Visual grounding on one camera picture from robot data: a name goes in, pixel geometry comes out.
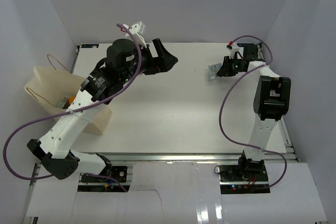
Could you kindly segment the grey snack packet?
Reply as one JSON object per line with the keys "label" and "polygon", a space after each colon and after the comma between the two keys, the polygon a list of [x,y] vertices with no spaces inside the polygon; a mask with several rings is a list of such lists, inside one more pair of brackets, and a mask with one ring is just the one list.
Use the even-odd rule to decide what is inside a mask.
{"label": "grey snack packet", "polygon": [[221,63],[208,65],[208,77],[209,80],[213,80],[217,77],[217,73],[219,72],[220,68],[222,67]]}
{"label": "grey snack packet", "polygon": [[66,110],[70,106],[70,98],[69,97],[63,97],[57,104],[57,108]]}

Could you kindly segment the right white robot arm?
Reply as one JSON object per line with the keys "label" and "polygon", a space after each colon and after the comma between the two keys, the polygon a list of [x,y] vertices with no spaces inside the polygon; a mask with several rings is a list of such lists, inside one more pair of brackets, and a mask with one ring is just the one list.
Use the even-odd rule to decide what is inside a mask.
{"label": "right white robot arm", "polygon": [[242,74],[238,80],[252,73],[258,77],[253,100],[255,122],[249,142],[244,144],[230,140],[244,147],[238,159],[237,175],[247,182],[263,173],[271,133],[289,110],[291,80],[274,73],[259,54],[243,56],[240,54],[240,47],[232,41],[227,45],[227,49],[230,54],[224,57],[223,64],[216,74],[218,77],[232,77],[238,73]]}

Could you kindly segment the orange mango candy bag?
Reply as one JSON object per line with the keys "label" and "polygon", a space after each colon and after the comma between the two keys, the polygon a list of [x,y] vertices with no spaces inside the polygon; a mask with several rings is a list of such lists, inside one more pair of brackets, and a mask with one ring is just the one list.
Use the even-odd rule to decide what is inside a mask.
{"label": "orange mango candy bag", "polygon": [[70,97],[70,98],[69,98],[69,104],[72,104],[75,98],[76,98],[76,97]]}

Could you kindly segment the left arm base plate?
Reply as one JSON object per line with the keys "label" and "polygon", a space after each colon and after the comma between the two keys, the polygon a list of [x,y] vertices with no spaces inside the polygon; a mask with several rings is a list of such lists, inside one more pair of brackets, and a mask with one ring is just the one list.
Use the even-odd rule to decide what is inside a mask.
{"label": "left arm base plate", "polygon": [[81,175],[78,184],[78,191],[90,193],[128,192],[130,188],[130,181],[128,180],[127,166],[113,166],[106,176],[108,175],[117,182],[112,179]]}

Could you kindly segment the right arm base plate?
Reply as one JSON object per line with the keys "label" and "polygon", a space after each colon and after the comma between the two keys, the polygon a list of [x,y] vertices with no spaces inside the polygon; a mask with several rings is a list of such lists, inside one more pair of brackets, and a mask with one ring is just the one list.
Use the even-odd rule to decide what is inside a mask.
{"label": "right arm base plate", "polygon": [[243,175],[238,165],[218,164],[214,173],[219,176],[222,195],[269,194],[269,180],[266,168],[261,172]]}

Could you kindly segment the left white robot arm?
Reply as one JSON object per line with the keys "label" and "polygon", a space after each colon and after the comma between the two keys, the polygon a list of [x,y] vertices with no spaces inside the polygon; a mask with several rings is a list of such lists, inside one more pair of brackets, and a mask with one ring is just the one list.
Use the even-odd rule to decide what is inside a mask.
{"label": "left white robot arm", "polygon": [[76,152],[71,147],[132,77],[168,72],[178,62],[160,39],[154,39],[153,45],[157,57],[152,56],[149,45],[136,45],[129,39],[115,40],[107,48],[106,57],[83,81],[66,115],[40,139],[31,139],[27,144],[46,171],[60,180],[73,173],[93,174],[101,182],[110,178],[112,165],[106,157]]}

